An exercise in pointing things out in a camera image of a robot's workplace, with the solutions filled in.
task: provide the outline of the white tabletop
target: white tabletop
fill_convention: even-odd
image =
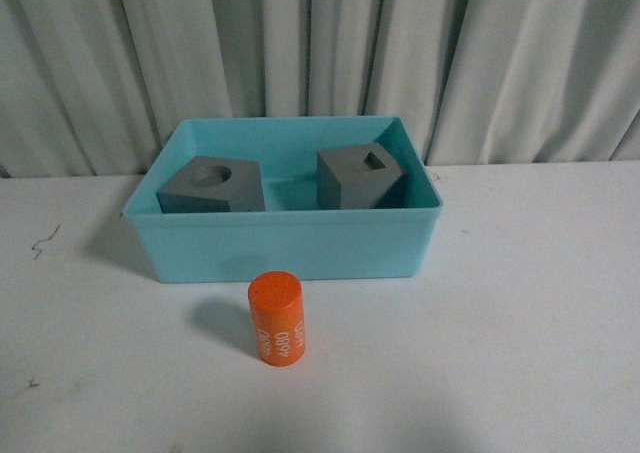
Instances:
[[[287,368],[155,281],[138,177],[1,180],[0,451],[640,451],[640,162],[430,172],[421,273],[304,282]]]

